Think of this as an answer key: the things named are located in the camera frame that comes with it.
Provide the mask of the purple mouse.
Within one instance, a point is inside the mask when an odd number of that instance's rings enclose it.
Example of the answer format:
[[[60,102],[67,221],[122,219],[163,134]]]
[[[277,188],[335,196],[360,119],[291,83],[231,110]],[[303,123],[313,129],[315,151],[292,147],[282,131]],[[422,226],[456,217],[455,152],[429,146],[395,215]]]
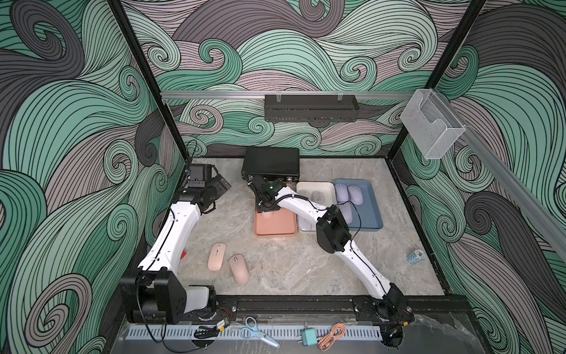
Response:
[[[349,201],[349,190],[345,184],[336,184],[335,194],[338,203],[344,203]]]
[[[354,205],[362,205],[363,204],[363,192],[361,188],[357,185],[350,185],[347,187],[349,192],[349,200]]]
[[[346,223],[347,224],[352,223],[353,221],[352,203],[350,201],[346,201],[340,204],[339,208]]]

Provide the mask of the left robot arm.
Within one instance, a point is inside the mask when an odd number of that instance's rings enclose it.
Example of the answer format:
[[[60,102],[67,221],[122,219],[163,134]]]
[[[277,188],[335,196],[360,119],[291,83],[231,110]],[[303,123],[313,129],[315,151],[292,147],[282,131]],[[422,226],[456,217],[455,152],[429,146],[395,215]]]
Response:
[[[189,236],[203,214],[231,185],[213,165],[194,165],[175,191],[162,230],[137,268],[119,282],[127,320],[133,324],[176,325],[217,310],[213,286],[184,287],[178,266]]]

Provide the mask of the black wall shelf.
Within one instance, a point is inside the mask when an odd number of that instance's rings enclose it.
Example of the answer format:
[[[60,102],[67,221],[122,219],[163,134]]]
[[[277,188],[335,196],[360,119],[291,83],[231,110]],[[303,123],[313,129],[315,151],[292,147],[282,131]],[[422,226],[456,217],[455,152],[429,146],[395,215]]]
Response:
[[[269,94],[264,100],[269,122],[355,122],[359,112],[351,94]]]

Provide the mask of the blue storage tray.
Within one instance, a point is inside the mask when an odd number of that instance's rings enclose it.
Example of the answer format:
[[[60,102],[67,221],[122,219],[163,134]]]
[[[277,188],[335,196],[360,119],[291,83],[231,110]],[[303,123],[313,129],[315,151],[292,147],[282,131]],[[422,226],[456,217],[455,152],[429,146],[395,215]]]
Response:
[[[347,187],[350,185],[357,185],[363,192],[363,204],[354,205],[352,203],[353,221],[348,224],[352,231],[377,231],[383,228],[383,219],[374,194],[374,189],[369,180],[365,179],[336,179],[333,182],[336,184],[345,184]]]

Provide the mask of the black case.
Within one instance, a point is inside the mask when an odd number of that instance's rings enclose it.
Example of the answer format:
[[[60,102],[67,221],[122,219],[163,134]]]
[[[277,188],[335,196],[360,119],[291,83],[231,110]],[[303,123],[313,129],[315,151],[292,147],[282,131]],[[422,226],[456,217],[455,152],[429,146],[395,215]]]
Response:
[[[294,147],[248,147],[241,174],[250,181],[263,176],[268,181],[281,179],[297,182],[300,177],[299,149]]]

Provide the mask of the white storage tray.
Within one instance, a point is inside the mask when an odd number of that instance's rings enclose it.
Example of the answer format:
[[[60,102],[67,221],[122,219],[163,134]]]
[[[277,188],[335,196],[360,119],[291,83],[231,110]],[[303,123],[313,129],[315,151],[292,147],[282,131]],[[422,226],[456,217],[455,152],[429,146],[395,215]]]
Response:
[[[335,187],[330,182],[314,182],[314,181],[300,181],[296,185],[296,191],[299,192],[300,190],[308,190],[311,192],[311,201],[312,200],[312,192],[313,191],[320,191],[324,193],[325,202],[321,205],[325,207],[331,207],[333,204],[337,203],[337,199],[335,196]],[[312,232],[315,231],[315,224],[312,224]]]

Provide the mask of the blue scissors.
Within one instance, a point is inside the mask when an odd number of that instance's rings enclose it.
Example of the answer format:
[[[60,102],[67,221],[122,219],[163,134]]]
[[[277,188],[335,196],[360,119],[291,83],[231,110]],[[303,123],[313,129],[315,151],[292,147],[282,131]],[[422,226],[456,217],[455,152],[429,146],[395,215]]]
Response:
[[[280,343],[277,340],[259,329],[256,319],[253,317],[245,318],[244,326],[240,329],[240,336],[243,339],[258,339],[273,348],[280,348]]]

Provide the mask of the white mouse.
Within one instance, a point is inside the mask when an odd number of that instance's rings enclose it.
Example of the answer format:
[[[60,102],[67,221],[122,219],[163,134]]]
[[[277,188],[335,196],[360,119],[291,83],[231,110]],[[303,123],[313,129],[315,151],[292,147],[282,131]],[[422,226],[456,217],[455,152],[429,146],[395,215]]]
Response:
[[[299,230],[302,232],[312,232],[312,224],[307,219],[302,218],[300,216],[297,217],[297,224]]]
[[[298,194],[300,194],[301,196],[304,196],[306,199],[310,200],[311,199],[311,192],[308,190],[300,190],[298,192]]]
[[[312,200],[317,204],[323,204],[325,202],[324,193],[320,191],[313,191]]]

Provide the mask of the pink storage tray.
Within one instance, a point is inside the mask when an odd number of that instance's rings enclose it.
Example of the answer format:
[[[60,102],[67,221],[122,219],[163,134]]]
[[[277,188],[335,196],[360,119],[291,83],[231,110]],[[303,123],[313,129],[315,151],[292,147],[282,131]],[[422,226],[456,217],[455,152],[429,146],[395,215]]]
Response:
[[[297,231],[296,214],[288,209],[274,211],[271,218],[263,218],[262,213],[254,217],[254,232],[258,237],[287,237]]]

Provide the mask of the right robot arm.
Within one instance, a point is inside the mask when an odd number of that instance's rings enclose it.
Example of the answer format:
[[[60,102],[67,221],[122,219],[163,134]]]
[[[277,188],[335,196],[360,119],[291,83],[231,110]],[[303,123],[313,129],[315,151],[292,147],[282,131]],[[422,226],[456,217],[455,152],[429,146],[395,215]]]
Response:
[[[247,173],[243,174],[243,180],[255,195],[258,212],[287,209],[315,224],[318,245],[348,265],[376,302],[377,313],[387,322],[414,321],[414,313],[401,290],[371,264],[355,243],[338,205],[317,204],[280,180],[268,181],[261,175]]]

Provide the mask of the teal plug adapter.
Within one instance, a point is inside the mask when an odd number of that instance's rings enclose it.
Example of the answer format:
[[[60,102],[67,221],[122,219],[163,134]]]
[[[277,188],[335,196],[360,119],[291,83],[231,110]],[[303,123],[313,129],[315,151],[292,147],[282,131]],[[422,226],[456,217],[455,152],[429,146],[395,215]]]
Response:
[[[299,343],[304,347],[312,347],[318,344],[318,336],[315,328],[305,328],[301,331]]]

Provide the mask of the crumpled plastic wrapper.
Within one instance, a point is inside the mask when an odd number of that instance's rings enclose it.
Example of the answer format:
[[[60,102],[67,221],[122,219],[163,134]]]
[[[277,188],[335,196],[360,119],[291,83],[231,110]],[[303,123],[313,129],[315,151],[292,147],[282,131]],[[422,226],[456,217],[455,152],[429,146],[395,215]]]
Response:
[[[417,249],[407,255],[406,260],[410,265],[416,265],[419,262],[425,260],[427,258],[426,252],[421,249]]]

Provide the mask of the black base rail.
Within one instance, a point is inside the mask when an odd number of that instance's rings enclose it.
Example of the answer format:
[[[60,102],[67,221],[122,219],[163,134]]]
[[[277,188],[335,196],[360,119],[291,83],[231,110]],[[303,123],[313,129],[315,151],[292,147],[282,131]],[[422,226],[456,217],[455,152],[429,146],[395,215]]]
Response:
[[[337,315],[358,322],[377,324],[407,322],[416,314],[466,312],[470,304],[464,296],[405,296],[403,300],[378,300],[370,296],[268,296],[268,295],[216,295],[200,310],[188,311],[179,299],[172,304],[160,305],[154,296],[135,296],[125,300],[128,321],[153,324],[180,322],[210,322],[222,318],[242,318],[248,315]]]

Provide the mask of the clear wall holder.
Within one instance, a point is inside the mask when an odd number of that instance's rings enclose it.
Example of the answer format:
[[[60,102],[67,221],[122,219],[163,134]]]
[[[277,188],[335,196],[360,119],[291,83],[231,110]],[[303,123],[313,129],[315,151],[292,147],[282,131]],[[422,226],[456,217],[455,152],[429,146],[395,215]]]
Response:
[[[434,89],[417,89],[400,119],[427,160],[441,159],[466,131],[449,100]]]

